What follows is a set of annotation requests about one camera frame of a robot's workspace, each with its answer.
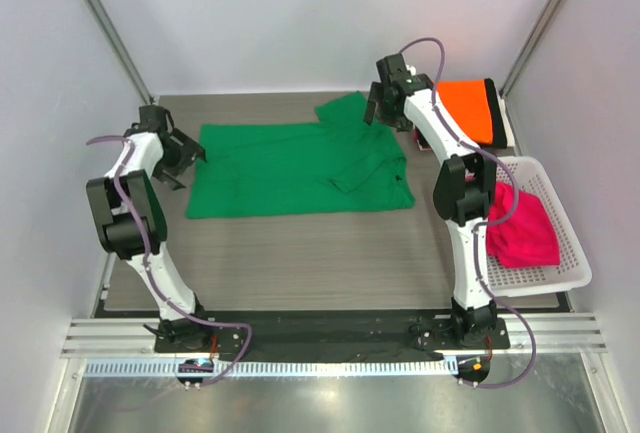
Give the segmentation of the green t-shirt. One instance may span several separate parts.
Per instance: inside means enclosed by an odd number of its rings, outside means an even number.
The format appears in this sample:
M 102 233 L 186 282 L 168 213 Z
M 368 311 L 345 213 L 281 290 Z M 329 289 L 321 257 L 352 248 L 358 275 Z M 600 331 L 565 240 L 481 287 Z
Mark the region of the green t-shirt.
M 406 155 L 388 126 L 364 122 L 366 106 L 355 92 L 316 107 L 314 122 L 203 125 L 187 218 L 413 207 Z

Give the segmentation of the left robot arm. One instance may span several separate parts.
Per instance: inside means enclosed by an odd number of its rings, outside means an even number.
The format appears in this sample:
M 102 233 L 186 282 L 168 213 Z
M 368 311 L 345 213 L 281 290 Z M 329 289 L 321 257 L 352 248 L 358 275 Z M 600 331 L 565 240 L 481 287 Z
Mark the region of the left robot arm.
M 86 184 L 99 242 L 139 274 L 156 301 L 159 324 L 148 331 L 178 349 L 203 351 L 212 342 L 213 328 L 170 256 L 168 225 L 152 180 L 173 191 L 183 189 L 178 177 L 205 161 L 206 150 L 158 105 L 140 107 L 139 120 L 124 134 L 88 141 L 106 142 L 121 143 L 122 151 L 107 173 Z

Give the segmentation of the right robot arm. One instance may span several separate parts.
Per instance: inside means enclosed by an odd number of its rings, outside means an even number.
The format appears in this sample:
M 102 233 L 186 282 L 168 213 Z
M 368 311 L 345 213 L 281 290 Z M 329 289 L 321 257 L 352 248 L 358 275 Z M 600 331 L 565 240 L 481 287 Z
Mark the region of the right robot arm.
M 439 162 L 432 198 L 449 231 L 455 274 L 448 333 L 460 347 L 473 348 L 497 326 L 486 253 L 496 163 L 484 158 L 458 126 L 435 83 L 415 73 L 401 54 L 378 60 L 376 69 L 379 79 L 371 84 L 364 121 L 377 120 L 398 131 L 416 128 Z

